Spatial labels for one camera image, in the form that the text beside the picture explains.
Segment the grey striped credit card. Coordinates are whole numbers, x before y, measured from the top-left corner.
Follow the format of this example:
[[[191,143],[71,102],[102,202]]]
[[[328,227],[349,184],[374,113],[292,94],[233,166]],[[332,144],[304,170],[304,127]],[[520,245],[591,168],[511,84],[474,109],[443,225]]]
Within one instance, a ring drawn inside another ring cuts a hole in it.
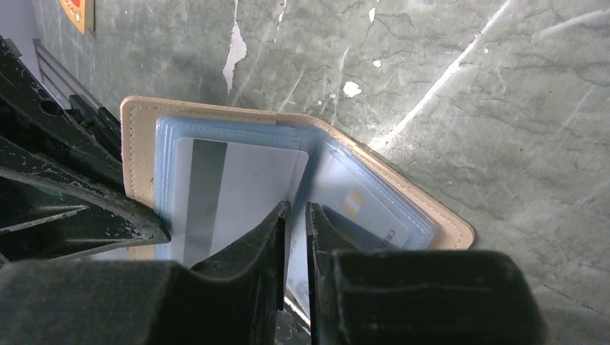
[[[335,228],[360,249],[399,249],[411,231],[338,158],[325,154],[311,200],[322,206]]]
[[[293,201],[309,156],[297,149],[181,138],[168,197],[167,258],[185,266],[217,253]]]

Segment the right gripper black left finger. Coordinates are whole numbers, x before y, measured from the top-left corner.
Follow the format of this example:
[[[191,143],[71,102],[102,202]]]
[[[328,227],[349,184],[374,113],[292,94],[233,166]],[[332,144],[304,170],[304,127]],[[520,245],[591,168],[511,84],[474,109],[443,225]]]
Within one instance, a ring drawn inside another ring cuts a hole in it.
[[[1,270],[3,344],[272,344],[285,288],[282,201],[185,267],[166,260],[30,260]]]

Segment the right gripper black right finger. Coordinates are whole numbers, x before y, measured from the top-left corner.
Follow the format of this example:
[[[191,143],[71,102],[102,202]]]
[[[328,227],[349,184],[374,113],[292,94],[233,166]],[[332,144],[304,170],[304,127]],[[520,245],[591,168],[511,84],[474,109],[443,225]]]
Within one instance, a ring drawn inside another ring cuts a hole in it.
[[[544,344],[516,263],[485,250],[356,248],[306,205],[313,344]]]

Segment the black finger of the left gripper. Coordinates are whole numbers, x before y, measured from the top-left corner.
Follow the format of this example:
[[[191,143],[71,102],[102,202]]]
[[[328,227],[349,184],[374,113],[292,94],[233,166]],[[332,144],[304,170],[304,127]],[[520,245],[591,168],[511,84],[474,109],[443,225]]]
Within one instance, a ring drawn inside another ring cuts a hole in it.
[[[80,258],[170,234],[150,208],[1,138],[1,261]]]
[[[123,193],[118,119],[78,95],[69,101],[64,109],[1,40],[1,135]]]

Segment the tan card holder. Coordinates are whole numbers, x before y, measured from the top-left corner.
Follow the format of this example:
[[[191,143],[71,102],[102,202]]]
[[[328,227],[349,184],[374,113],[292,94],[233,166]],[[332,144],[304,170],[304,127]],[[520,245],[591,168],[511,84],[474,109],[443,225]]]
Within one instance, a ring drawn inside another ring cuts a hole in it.
[[[134,259],[190,267],[281,201],[289,300],[309,307],[305,208],[318,203],[360,249],[467,249],[473,227],[361,144],[313,116],[130,96],[120,106],[127,195],[160,215],[167,244]]]

